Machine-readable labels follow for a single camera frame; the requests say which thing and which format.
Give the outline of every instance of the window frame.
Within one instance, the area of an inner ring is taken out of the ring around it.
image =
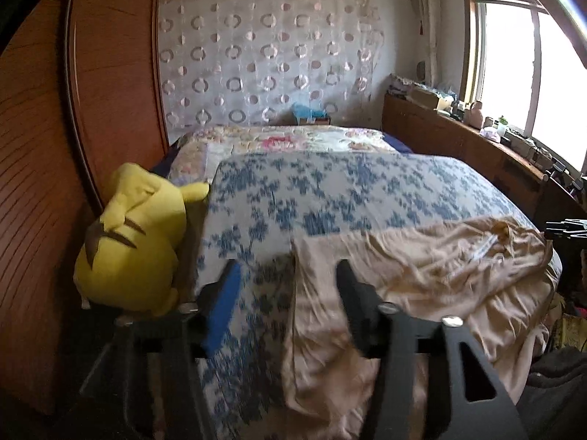
[[[486,4],[506,4],[508,6],[519,6],[527,8],[532,16],[534,25],[534,72],[532,77],[532,94],[528,110],[528,118],[525,127],[513,126],[525,137],[532,137],[536,146],[545,148],[553,157],[563,162],[573,179],[579,178],[582,173],[587,173],[587,153],[583,161],[583,167],[575,169],[564,157],[551,150],[545,143],[532,136],[536,113],[538,111],[538,99],[540,96],[540,86],[542,78],[542,40],[540,36],[540,20],[538,13],[546,10],[539,7],[529,7],[524,4],[512,2],[502,2],[488,0],[486,3],[479,3],[476,0],[464,0],[465,3],[465,46],[463,58],[463,76],[461,81],[460,99],[464,102],[471,103],[481,98],[484,73],[485,73],[485,16]]]

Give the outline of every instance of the floral quilt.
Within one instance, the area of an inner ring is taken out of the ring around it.
[[[394,152],[380,131],[333,125],[214,126],[184,136],[169,180],[177,185],[211,182],[232,155],[284,152]]]
[[[219,440],[287,436],[281,355],[292,298],[296,232],[419,226],[480,215],[532,226],[463,162],[399,153],[249,154],[222,162],[209,195],[196,291],[227,259],[243,267],[221,349],[200,374]]]

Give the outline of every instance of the wooden wardrobe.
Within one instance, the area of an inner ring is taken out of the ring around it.
[[[50,415],[73,375],[71,336],[95,335],[72,326],[91,316],[72,274],[109,175],[167,151],[157,0],[11,3],[22,21],[0,47],[0,389]]]

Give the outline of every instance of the beige blanket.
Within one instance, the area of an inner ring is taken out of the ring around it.
[[[548,336],[541,320],[560,276],[548,265],[551,244],[538,231],[511,217],[481,217],[304,236],[293,244],[295,293],[282,366],[290,438],[356,438],[366,413],[379,361],[362,358],[351,344],[334,275],[344,258],[360,282],[412,316],[465,319],[518,401],[535,346]],[[423,358],[416,373],[412,438],[421,436],[423,426]]]

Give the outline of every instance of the pikachu plush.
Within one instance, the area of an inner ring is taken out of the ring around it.
[[[176,187],[139,165],[112,176],[112,197],[86,232],[74,282],[84,300],[162,316],[177,303],[171,282],[175,249],[186,233],[186,203],[202,201],[207,183]]]

